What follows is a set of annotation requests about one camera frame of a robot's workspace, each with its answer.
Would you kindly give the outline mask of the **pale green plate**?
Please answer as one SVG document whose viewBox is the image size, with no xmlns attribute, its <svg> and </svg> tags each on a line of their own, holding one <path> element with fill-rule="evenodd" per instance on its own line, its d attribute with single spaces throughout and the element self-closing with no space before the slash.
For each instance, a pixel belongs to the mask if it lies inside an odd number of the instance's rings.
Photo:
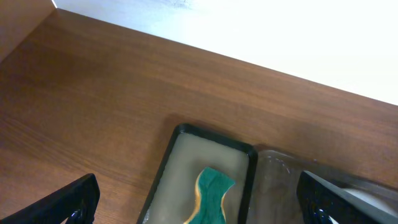
<svg viewBox="0 0 398 224">
<path fill-rule="evenodd" d="M 393 223 L 397 221 L 397 209 L 370 193 L 357 189 L 342 189 L 340 196 L 361 213 L 377 222 Z"/>
</svg>

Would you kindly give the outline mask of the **green yellow sponge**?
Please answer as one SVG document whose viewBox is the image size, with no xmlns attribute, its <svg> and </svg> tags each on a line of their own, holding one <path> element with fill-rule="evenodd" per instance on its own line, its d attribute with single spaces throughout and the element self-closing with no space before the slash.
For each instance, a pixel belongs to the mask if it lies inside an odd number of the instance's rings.
<svg viewBox="0 0 398 224">
<path fill-rule="evenodd" d="M 226 174 L 204 168 L 195 181 L 195 207 L 184 224 L 226 224 L 224 198 L 235 181 Z"/>
</svg>

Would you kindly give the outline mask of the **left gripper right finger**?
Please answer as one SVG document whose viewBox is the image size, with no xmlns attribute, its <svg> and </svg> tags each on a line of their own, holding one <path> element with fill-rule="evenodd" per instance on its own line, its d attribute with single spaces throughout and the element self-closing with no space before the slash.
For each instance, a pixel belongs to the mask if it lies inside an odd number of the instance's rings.
<svg viewBox="0 0 398 224">
<path fill-rule="evenodd" d="M 306 170 L 297 198 L 305 223 L 397 223 L 397 217 Z"/>
</svg>

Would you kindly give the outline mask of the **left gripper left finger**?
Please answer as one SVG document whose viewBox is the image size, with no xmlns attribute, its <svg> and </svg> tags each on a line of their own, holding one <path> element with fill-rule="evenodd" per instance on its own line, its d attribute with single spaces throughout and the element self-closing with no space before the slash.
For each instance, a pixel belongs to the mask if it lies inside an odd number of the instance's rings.
<svg viewBox="0 0 398 224">
<path fill-rule="evenodd" d="M 92 224 L 100 199 L 94 174 L 86 174 L 6 218 L 2 224 Z"/>
</svg>

